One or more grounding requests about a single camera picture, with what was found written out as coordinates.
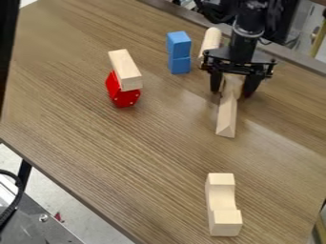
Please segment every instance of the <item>cable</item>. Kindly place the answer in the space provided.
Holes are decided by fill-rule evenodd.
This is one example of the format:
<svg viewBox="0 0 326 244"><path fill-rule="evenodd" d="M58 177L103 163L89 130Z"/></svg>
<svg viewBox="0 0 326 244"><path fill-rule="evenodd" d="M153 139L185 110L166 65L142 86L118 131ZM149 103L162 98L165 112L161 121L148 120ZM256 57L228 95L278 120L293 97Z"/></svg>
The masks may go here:
<svg viewBox="0 0 326 244"><path fill-rule="evenodd" d="M24 186L20 178L15 175L14 173L0 170L0 174L9 176L10 178L13 178L16 182L16 186L18 188L18 193L16 197L13 199L11 204L0 214L0 232L3 230L3 228L6 226L8 220L12 217L12 214L16 210L20 200L23 197L23 192L24 192Z"/></svg>

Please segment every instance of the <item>screw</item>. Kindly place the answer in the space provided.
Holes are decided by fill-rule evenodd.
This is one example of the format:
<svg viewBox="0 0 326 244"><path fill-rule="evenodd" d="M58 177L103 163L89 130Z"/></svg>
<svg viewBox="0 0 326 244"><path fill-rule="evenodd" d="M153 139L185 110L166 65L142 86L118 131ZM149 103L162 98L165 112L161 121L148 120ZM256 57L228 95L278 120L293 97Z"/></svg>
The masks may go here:
<svg viewBox="0 0 326 244"><path fill-rule="evenodd" d="M46 214L41 214L38 220L39 220L40 222L45 223L45 222L48 221L48 219L49 219L49 217L48 217Z"/></svg>

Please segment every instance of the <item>blue block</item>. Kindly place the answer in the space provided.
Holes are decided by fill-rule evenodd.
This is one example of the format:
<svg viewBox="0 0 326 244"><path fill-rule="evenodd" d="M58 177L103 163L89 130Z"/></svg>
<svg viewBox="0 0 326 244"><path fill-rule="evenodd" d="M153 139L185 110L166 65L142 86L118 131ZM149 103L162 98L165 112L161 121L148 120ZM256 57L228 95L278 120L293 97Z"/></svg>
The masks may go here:
<svg viewBox="0 0 326 244"><path fill-rule="evenodd" d="M167 50L173 58L188 57L192 47L192 39L185 31L167 33Z"/></svg>
<svg viewBox="0 0 326 244"><path fill-rule="evenodd" d="M169 70L172 74L190 72L192 59L190 57L172 58L169 56Z"/></svg>

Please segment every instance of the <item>stacked blocks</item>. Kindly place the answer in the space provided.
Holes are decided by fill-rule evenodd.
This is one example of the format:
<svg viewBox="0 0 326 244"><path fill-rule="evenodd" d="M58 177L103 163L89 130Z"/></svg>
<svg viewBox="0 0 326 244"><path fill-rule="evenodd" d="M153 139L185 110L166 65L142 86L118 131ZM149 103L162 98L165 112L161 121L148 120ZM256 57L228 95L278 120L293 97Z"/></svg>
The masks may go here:
<svg viewBox="0 0 326 244"><path fill-rule="evenodd" d="M118 108L134 105L143 87L142 75L127 50L109 51L113 67L106 86L109 97Z"/></svg>
<svg viewBox="0 0 326 244"><path fill-rule="evenodd" d="M169 70L172 74L190 72L192 40L185 31L167 33L166 48L169 53Z"/></svg>

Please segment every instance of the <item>red hexagonal block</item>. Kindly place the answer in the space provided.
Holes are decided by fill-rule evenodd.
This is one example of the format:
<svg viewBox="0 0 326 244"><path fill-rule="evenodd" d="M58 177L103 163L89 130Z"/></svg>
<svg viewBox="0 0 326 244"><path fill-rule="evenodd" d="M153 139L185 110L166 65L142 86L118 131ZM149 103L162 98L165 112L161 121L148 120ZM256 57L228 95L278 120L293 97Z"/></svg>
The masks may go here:
<svg viewBox="0 0 326 244"><path fill-rule="evenodd" d="M140 90L121 91L119 81L114 71L110 72L106 81L106 86L110 99L118 108L134 105L140 96Z"/></svg>

